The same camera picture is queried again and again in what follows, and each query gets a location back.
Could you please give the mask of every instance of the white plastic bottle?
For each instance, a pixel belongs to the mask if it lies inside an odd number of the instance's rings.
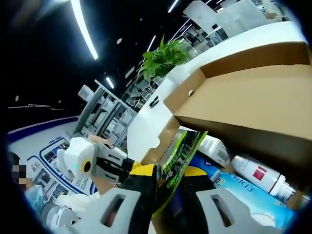
[[[235,171],[272,196],[289,200],[295,192],[281,173],[259,162],[236,155],[231,165]]]

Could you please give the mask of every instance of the red label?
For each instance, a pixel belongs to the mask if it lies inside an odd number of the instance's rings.
[[[257,178],[258,180],[262,180],[267,170],[265,170],[263,167],[258,166],[257,170],[254,172],[253,176]]]

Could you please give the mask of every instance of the green potted plant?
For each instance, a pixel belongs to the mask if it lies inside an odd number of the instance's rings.
[[[175,66],[184,64],[191,58],[190,54],[181,48],[182,45],[184,43],[177,39],[164,44],[164,37],[162,37],[160,46],[156,50],[143,54],[145,61],[139,73],[143,72],[146,80],[166,76]]]

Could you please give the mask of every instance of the white counter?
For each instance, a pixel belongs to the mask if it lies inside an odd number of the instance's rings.
[[[173,115],[162,101],[197,68],[253,47],[290,41],[305,41],[298,27],[293,22],[272,23],[230,38],[173,69],[130,124],[128,157],[141,161],[150,148],[158,146],[158,135]],[[156,96],[160,102],[150,109],[149,104]]]

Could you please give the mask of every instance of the cardboard box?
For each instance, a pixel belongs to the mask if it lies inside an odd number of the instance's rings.
[[[311,184],[312,67],[305,43],[242,51],[202,66],[164,101],[174,116],[143,164],[159,162],[180,125],[209,131],[301,187]],[[172,233],[153,219],[158,234]]]

